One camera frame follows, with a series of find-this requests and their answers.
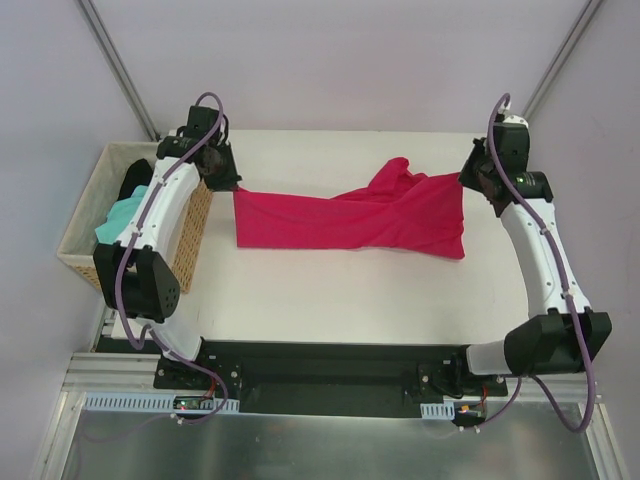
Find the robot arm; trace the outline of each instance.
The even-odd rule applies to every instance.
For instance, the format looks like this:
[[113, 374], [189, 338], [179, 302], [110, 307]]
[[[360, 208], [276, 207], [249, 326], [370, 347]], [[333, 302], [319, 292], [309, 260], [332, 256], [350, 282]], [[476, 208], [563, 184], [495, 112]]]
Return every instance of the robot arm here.
[[[592, 311], [569, 267], [560, 240], [553, 194], [542, 172], [528, 172], [527, 122], [503, 109], [494, 124], [494, 139], [501, 165], [511, 184], [547, 225], [558, 247], [570, 285], [589, 354], [593, 359], [609, 333], [606, 313]], [[529, 304], [529, 320], [505, 339], [466, 347], [465, 360], [471, 375], [516, 376], [575, 373], [584, 370], [571, 315], [564, 298], [556, 258], [545, 232], [519, 204], [495, 169], [487, 139], [474, 140], [474, 149], [459, 177], [460, 183], [481, 192], [493, 205], [516, 251]]]
[[181, 212], [200, 180], [210, 190], [230, 190], [238, 176], [227, 139], [228, 120], [218, 122], [217, 131], [201, 147], [190, 152], [215, 127], [219, 112], [191, 107], [187, 125], [177, 136], [166, 137], [158, 146], [154, 175], [136, 214], [113, 245], [98, 244], [93, 258], [106, 304], [117, 309], [116, 276], [126, 254], [125, 245], [135, 243], [122, 276], [122, 304], [127, 318], [170, 350], [169, 358], [196, 358], [201, 338], [181, 318], [180, 285], [165, 262], [169, 240]]

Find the fabric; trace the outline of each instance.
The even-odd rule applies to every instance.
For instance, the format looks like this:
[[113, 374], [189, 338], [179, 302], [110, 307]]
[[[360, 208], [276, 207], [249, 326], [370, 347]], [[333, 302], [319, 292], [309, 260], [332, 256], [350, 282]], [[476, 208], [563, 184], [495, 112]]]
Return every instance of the fabric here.
[[151, 168], [149, 162], [144, 158], [134, 162], [127, 169], [127, 173], [124, 176], [124, 180], [120, 186], [120, 193], [118, 193], [118, 200], [124, 200], [125, 198], [133, 196], [133, 192], [140, 185], [149, 186], [151, 177], [153, 177], [153, 168]]
[[394, 158], [365, 188], [331, 199], [234, 192], [238, 247], [389, 247], [464, 257], [457, 173], [428, 177]]
[[111, 245], [116, 241], [118, 235], [123, 232], [136, 214], [148, 188], [144, 185], [136, 187], [130, 198], [118, 200], [113, 204], [113, 207], [107, 213], [107, 221], [96, 228], [98, 242]]

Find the metal pole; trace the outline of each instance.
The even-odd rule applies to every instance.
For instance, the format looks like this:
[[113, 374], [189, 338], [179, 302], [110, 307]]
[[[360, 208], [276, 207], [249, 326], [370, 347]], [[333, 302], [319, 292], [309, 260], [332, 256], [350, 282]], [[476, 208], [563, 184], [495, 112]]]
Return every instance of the metal pole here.
[[109, 64], [109, 68], [111, 69], [113, 76], [118, 81], [118, 84], [122, 89], [122, 93], [129, 102], [138, 122], [140, 122], [140, 126], [151, 140], [160, 140], [160, 133], [156, 129], [153, 120], [151, 120], [151, 116], [149, 115], [147, 108], [144, 106], [144, 103], [140, 98], [140, 94], [133, 84], [124, 63], [122, 62], [122, 58], [120, 58], [120, 54], [111, 40], [104, 22], [102, 21], [102, 18], [100, 18], [100, 14], [98, 13], [96, 6], [93, 4], [93, 1], [76, 0], [76, 3], [87, 21], [93, 36], [98, 42], [98, 46], [100, 47], [100, 50], [102, 50], [104, 58]]
[[576, 18], [575, 22], [571, 26], [569, 33], [560, 45], [560, 48], [547, 67], [547, 70], [544, 72], [544, 75], [540, 79], [540, 82], [538, 82], [538, 85], [533, 91], [533, 94], [527, 101], [527, 104], [522, 111], [523, 117], [525, 117], [529, 121], [531, 121], [531, 119], [534, 117], [536, 111], [549, 93], [551, 86], [553, 85], [559, 73], [562, 71], [562, 68], [565, 66], [567, 60], [573, 53], [576, 45], [583, 37], [584, 32], [587, 30], [587, 27], [589, 27], [589, 25], [595, 18], [596, 13], [598, 13], [600, 7], [605, 1], [606, 0], [587, 0], [584, 7], [582, 7], [578, 18]]

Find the wicker basket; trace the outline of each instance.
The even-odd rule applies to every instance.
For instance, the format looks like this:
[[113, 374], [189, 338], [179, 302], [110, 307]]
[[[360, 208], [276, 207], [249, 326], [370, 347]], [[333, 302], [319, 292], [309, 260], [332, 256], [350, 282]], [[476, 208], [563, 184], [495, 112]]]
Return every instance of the wicker basket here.
[[[62, 238], [58, 258], [98, 290], [100, 282], [93, 263], [93, 251], [98, 239], [94, 230], [105, 222], [107, 212], [117, 200], [129, 166], [141, 158], [146, 158], [153, 165], [156, 161], [156, 148], [156, 143], [147, 142], [108, 144]], [[180, 282], [183, 293], [188, 293], [191, 288], [211, 200], [212, 193], [200, 182], [185, 205], [169, 242], [166, 260]]]

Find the black cloth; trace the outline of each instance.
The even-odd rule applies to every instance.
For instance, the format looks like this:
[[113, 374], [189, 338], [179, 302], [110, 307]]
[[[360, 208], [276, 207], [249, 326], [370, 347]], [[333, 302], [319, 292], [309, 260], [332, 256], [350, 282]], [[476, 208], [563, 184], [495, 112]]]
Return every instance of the black cloth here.
[[136, 187], [140, 185], [147, 185], [151, 183], [151, 177], [153, 177], [153, 168], [149, 165], [144, 158], [136, 161], [127, 170], [127, 174], [124, 176], [124, 181], [120, 187], [120, 193], [118, 194], [118, 200], [124, 200], [131, 197]]

